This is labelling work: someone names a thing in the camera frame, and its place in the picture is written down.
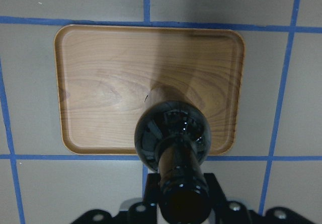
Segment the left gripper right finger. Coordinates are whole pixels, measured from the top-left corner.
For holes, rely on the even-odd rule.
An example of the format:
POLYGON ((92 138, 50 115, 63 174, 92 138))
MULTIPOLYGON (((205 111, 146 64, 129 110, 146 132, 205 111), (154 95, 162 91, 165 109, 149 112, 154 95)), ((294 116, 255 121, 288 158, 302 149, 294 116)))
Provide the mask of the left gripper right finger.
POLYGON ((204 173, 204 178, 208 185, 211 206, 224 206, 227 199, 215 175, 213 173, 204 173))

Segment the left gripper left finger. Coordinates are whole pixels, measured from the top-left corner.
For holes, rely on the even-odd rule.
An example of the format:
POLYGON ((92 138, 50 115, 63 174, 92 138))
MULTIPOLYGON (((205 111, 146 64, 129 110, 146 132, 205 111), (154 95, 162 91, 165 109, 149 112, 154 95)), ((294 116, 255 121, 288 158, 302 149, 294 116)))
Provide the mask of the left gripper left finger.
POLYGON ((150 206, 157 206, 160 199, 160 174, 151 173, 147 175, 143 202, 150 206))

